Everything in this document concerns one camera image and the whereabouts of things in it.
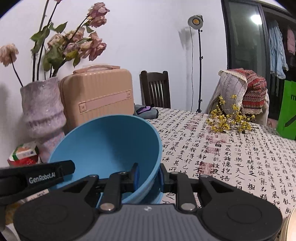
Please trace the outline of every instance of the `lamp stand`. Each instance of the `lamp stand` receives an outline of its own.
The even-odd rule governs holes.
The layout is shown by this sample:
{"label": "lamp stand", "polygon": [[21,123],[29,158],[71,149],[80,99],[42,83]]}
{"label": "lamp stand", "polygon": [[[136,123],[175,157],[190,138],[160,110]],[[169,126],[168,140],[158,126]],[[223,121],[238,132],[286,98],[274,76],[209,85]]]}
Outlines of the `lamp stand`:
{"label": "lamp stand", "polygon": [[[202,32],[202,30],[198,30],[198,40],[199,40],[199,44],[200,44],[200,32]],[[201,95],[202,95],[202,48],[201,48],[201,44],[200,44],[200,89],[199,89],[199,97],[198,97],[198,109],[196,112],[201,113],[201,109],[200,109],[200,103],[202,102],[201,99]]]}

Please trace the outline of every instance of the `suitcase handle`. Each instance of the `suitcase handle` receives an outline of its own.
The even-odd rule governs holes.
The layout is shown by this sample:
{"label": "suitcase handle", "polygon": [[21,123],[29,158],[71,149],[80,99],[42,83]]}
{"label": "suitcase handle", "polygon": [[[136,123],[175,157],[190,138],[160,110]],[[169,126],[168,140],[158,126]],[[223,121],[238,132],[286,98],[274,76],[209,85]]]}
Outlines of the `suitcase handle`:
{"label": "suitcase handle", "polygon": [[86,73],[86,72],[100,71],[100,70],[110,70],[110,69],[120,69],[120,66],[107,65],[107,64],[98,64],[98,65],[93,65],[93,66],[86,67],[86,68],[83,68],[83,69],[74,70],[73,74],[81,74],[81,73]]}

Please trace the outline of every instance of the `glass door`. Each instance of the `glass door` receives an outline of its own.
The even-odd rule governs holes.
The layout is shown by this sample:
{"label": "glass door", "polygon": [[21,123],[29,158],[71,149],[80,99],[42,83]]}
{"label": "glass door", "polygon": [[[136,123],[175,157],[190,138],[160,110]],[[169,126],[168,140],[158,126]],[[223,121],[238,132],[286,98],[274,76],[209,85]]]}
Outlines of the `glass door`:
{"label": "glass door", "polygon": [[264,13],[259,3],[224,0],[228,68],[251,69],[270,80],[270,57]]}

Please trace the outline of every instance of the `hanging clothes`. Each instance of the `hanging clothes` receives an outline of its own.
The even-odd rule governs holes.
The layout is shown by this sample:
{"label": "hanging clothes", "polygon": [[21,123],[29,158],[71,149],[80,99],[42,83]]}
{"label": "hanging clothes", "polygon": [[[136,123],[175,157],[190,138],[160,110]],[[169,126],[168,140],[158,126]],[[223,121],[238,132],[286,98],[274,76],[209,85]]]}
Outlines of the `hanging clothes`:
{"label": "hanging clothes", "polygon": [[[294,33],[294,36],[296,36],[296,31],[295,30],[292,30],[293,33]],[[296,39],[295,39],[295,53],[296,53]]]}
{"label": "hanging clothes", "polygon": [[285,33],[283,36],[283,44],[285,49],[286,62],[289,67],[296,67],[295,35],[289,26],[285,27],[285,29],[282,29],[282,33]]}
{"label": "hanging clothes", "polygon": [[276,20],[268,23],[270,45],[270,72],[279,79],[286,78],[283,69],[289,70],[283,45],[283,35]]}
{"label": "hanging clothes", "polygon": [[289,53],[295,55],[295,35],[289,26],[287,29],[287,49]]}

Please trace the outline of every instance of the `black handle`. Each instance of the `black handle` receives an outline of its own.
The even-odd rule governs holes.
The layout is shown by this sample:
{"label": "black handle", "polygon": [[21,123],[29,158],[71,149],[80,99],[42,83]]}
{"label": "black handle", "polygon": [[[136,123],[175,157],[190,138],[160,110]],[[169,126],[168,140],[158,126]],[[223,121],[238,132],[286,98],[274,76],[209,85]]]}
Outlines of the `black handle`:
{"label": "black handle", "polygon": [[73,174],[73,161],[0,169],[0,206],[14,203],[32,194],[52,187],[64,176]]}

